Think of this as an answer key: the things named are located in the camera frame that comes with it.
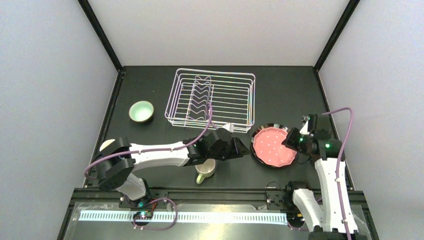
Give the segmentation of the white wire dish rack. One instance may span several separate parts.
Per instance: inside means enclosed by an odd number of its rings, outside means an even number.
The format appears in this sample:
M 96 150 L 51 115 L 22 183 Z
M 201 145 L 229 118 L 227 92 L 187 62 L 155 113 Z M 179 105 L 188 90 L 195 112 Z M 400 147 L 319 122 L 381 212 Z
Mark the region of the white wire dish rack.
M 247 133 L 255 123 L 256 76 L 253 73 L 178 68 L 164 112 L 175 127 L 203 129 L 233 124 Z

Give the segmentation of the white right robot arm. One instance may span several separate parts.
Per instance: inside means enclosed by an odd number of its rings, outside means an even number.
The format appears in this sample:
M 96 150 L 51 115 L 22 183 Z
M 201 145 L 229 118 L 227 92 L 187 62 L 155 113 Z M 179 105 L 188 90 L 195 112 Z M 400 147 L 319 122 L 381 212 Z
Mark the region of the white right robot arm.
M 293 127 L 282 144 L 310 158 L 317 172 L 321 203 L 306 182 L 290 181 L 284 204 L 297 208 L 310 240 L 365 240 L 352 213 L 345 178 L 345 144 L 332 136 L 327 115 L 309 114 L 302 128 Z

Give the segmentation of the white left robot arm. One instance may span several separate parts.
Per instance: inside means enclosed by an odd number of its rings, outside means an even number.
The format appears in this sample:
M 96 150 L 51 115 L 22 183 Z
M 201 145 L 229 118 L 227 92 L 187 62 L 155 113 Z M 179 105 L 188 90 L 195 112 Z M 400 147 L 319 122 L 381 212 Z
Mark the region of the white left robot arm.
M 116 190 L 133 202 L 151 197 L 147 181 L 134 173 L 162 166 L 196 166 L 206 160 L 226 161 L 249 155 L 249 149 L 225 127 L 171 144 L 141 145 L 118 138 L 93 162 L 98 187 Z

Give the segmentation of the white LED light strip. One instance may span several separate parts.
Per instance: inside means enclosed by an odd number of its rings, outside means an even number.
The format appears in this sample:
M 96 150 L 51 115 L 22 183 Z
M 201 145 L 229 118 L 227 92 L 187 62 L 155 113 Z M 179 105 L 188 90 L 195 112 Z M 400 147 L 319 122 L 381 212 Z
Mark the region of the white LED light strip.
M 88 222 L 131 222 L 137 211 L 128 210 L 82 210 L 78 221 Z M 208 224 L 271 224 L 287 225 L 285 213 L 273 212 L 174 212 L 157 211 L 152 216 L 140 214 L 141 223 L 208 223 Z

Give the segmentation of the green celadon bowl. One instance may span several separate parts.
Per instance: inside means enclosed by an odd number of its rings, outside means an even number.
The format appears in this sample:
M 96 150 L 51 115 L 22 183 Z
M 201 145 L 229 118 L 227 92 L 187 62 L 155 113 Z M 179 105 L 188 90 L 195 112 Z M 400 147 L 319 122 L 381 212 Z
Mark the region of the green celadon bowl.
M 130 119 L 137 123 L 150 120 L 154 114 L 154 106 L 151 102 L 142 100 L 135 102 L 128 110 Z

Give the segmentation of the black right frame post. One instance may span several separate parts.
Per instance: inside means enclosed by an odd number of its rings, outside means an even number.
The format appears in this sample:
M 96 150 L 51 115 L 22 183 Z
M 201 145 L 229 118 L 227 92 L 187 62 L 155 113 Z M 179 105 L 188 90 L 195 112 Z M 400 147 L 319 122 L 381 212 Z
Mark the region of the black right frame post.
M 322 52 L 320 53 L 315 65 L 314 65 L 314 71 L 318 73 L 321 68 L 323 67 L 325 61 L 329 57 L 332 49 L 336 45 L 337 40 L 341 36 L 344 28 L 348 24 L 351 16 L 353 15 L 355 9 L 357 8 L 358 4 L 360 3 L 360 0 L 349 0 L 347 2 L 346 7 L 344 8 L 339 20 L 337 21 L 332 33 L 330 34 Z

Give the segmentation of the black frame post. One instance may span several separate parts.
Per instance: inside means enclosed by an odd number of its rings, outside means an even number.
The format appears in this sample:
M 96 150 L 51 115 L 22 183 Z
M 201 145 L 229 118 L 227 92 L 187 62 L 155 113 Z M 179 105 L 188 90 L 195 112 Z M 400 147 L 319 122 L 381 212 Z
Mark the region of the black frame post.
M 337 21 L 332 33 L 330 34 L 322 52 L 320 53 L 315 65 L 314 65 L 314 71 L 318 73 L 321 68 L 323 67 L 325 61 L 329 57 L 332 49 L 336 45 L 337 40 L 341 36 L 344 28 L 348 24 L 351 16 L 353 15 L 355 9 L 357 8 L 358 4 L 360 3 L 360 0 L 349 0 L 347 2 L 346 7 L 344 8 L 339 20 Z
M 106 51 L 109 59 L 111 60 L 114 68 L 118 73 L 122 71 L 122 64 L 116 55 L 100 21 L 98 20 L 90 2 L 88 0 L 78 0 L 78 3 L 80 7 L 82 8 L 85 16 L 87 17 L 88 21 L 90 22 L 94 32 L 96 33 L 97 37 L 99 38 L 104 50 Z

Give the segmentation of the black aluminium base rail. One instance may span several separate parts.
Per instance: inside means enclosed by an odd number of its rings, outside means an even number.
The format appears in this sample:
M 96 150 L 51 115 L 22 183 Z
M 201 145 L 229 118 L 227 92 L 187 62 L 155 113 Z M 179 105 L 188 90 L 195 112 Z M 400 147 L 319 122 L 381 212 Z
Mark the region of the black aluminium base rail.
M 296 208 L 283 203 L 283 191 L 264 188 L 155 187 L 155 212 L 283 213 L 287 225 L 257 223 L 172 223 L 146 222 L 144 230 L 133 221 L 79 221 L 83 210 L 135 211 L 120 192 L 76 188 L 58 234 L 60 240 L 306 240 L 307 225 Z

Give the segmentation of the black left frame post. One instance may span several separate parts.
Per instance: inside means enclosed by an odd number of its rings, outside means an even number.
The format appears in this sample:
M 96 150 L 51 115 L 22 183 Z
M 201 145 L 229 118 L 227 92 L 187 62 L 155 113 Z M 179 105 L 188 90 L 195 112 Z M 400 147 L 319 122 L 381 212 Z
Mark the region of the black left frame post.
M 90 2 L 88 0 L 78 0 L 78 3 L 80 7 L 82 8 L 85 16 L 87 17 L 88 21 L 90 22 L 94 32 L 96 33 L 97 37 L 99 38 L 104 50 L 106 51 L 109 59 L 111 60 L 114 68 L 118 73 L 122 71 L 122 64 L 116 55 L 100 21 L 98 20 Z

